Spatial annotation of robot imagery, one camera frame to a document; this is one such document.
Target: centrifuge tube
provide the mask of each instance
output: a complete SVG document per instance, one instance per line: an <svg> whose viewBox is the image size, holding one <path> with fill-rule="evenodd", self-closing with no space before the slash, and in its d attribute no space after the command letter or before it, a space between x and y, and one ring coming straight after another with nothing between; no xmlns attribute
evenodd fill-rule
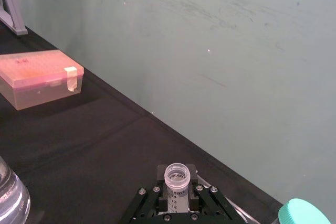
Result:
<svg viewBox="0 0 336 224"><path fill-rule="evenodd" d="M188 212L189 169L180 163L171 164L164 173L168 190L168 212Z"/></svg>

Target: tape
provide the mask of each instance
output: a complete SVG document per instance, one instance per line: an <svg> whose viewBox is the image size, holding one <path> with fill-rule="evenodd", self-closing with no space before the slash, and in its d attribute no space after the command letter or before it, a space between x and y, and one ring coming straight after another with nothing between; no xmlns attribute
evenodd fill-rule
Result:
<svg viewBox="0 0 336 224"><path fill-rule="evenodd" d="M74 92L77 88L77 68L69 67L64 68L68 75L68 90Z"/></svg>

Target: wall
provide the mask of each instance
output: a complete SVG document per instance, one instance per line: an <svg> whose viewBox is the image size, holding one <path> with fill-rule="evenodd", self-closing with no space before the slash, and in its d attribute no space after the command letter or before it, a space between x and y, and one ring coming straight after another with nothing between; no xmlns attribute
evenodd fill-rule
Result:
<svg viewBox="0 0 336 224"><path fill-rule="evenodd" d="M19 0L28 27L281 202L336 221L334 0Z"/></svg>

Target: tube cap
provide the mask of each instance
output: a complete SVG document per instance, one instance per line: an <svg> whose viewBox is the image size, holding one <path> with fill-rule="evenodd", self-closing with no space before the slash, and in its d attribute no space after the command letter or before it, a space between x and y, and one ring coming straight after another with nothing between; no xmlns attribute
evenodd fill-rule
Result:
<svg viewBox="0 0 336 224"><path fill-rule="evenodd" d="M303 199L291 199L279 210L281 224L331 224L326 216Z"/></svg>

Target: black tablecloth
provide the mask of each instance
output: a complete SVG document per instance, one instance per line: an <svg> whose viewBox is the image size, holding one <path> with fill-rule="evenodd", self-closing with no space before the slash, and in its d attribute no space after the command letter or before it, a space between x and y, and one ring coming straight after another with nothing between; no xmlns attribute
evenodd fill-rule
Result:
<svg viewBox="0 0 336 224"><path fill-rule="evenodd" d="M0 24L0 54L48 49ZM30 223L117 223L157 165L175 162L195 164L261 223L281 207L88 70L81 94L58 101L16 111L0 95L0 155L30 192Z"/></svg>

